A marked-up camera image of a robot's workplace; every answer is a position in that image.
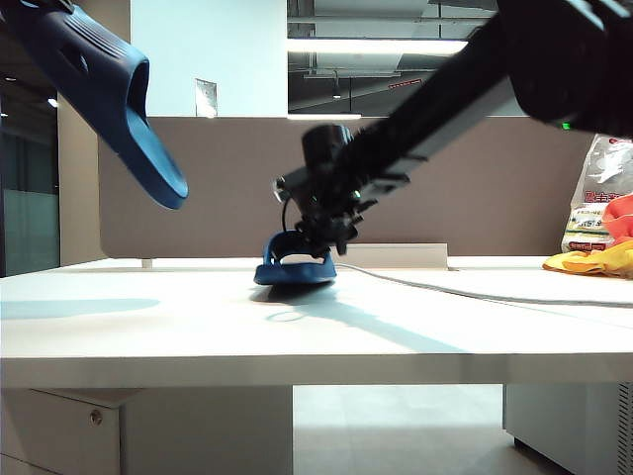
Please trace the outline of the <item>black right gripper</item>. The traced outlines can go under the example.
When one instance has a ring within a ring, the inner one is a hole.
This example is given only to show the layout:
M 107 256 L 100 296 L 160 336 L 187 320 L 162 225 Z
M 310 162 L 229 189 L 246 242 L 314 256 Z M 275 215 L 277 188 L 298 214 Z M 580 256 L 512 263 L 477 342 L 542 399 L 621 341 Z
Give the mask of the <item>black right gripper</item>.
M 349 238 L 358 236 L 357 225 L 362 214 L 378 203 L 376 198 L 364 199 L 355 190 L 334 204 L 325 204 L 315 193 L 295 193 L 301 219 L 296 223 L 300 254 L 324 258 L 327 245 L 318 238 L 332 238 L 331 243 L 339 255 L 347 253 Z

